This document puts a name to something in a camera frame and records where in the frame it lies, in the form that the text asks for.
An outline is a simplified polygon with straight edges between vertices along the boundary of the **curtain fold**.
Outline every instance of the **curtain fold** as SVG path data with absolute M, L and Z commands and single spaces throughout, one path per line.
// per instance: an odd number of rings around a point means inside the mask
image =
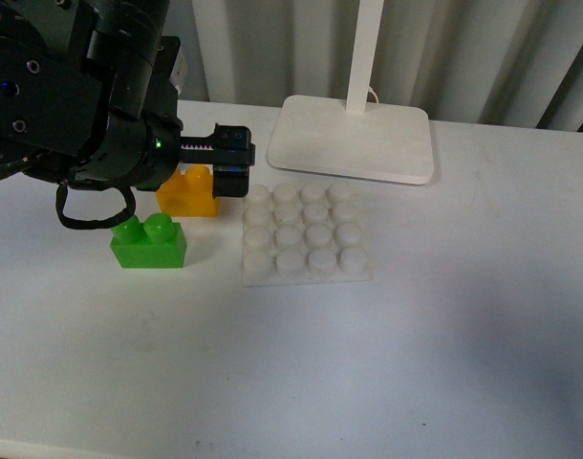
M 165 31 L 191 51 L 183 97 L 345 98 L 357 9 L 358 0 L 171 0 Z M 371 86 L 381 102 L 432 120 L 583 130 L 583 0 L 385 0 Z

